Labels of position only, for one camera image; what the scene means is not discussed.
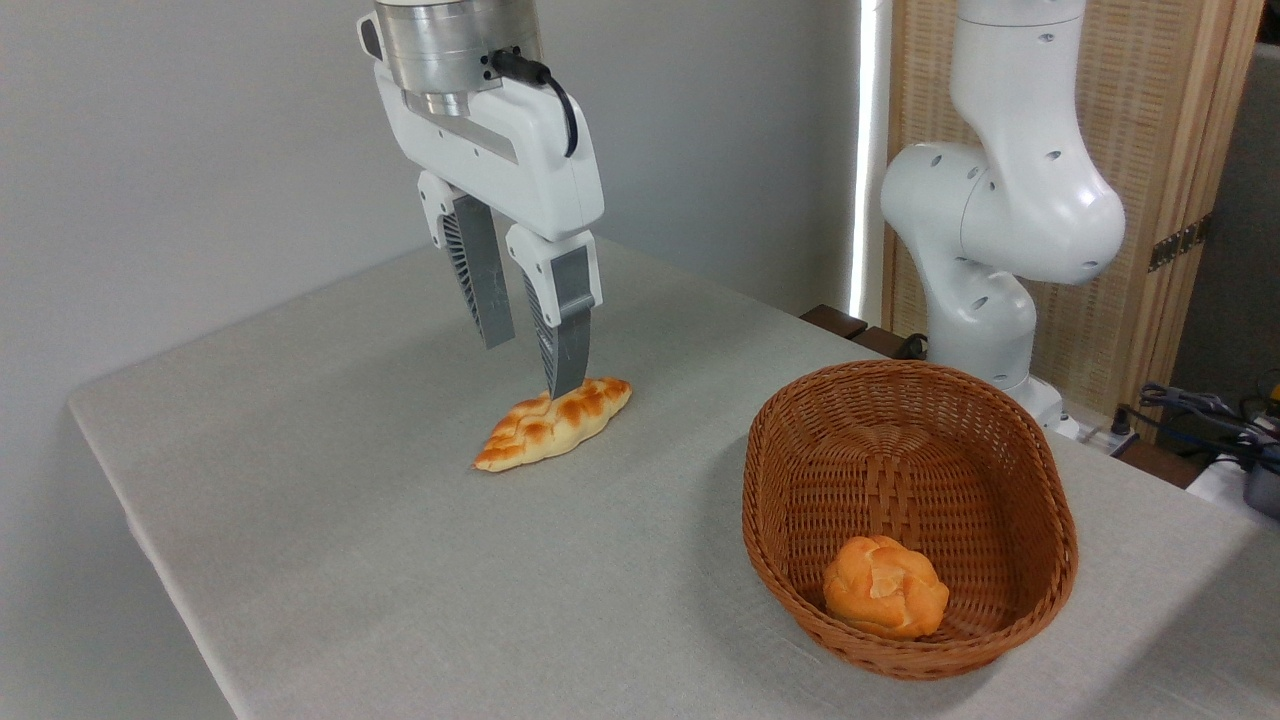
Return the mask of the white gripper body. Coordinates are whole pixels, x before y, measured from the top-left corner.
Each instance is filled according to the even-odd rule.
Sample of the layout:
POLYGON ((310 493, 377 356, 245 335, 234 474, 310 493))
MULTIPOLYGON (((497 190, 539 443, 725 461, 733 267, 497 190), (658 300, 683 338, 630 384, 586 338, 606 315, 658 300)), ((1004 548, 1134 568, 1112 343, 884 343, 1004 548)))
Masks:
POLYGON ((585 119, 567 154, 564 111, 549 87, 503 78, 497 51, 539 60, 532 12, 371 12, 357 24, 392 132, 430 176, 548 240, 602 218, 585 119))

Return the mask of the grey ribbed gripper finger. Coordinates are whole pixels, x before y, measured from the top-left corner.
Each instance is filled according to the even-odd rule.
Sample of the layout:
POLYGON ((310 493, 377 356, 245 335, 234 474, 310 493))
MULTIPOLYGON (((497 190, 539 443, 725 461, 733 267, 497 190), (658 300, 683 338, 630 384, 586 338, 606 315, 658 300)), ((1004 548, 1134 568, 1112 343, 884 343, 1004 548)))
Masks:
POLYGON ((579 388, 590 351, 591 310, 602 304, 596 243, 590 231, 549 241, 512 225, 509 255, 521 268, 550 398, 579 388))
POLYGON ((417 182, 431 241, 445 250, 463 300, 488 348, 515 337, 492 209, 422 170, 417 182))

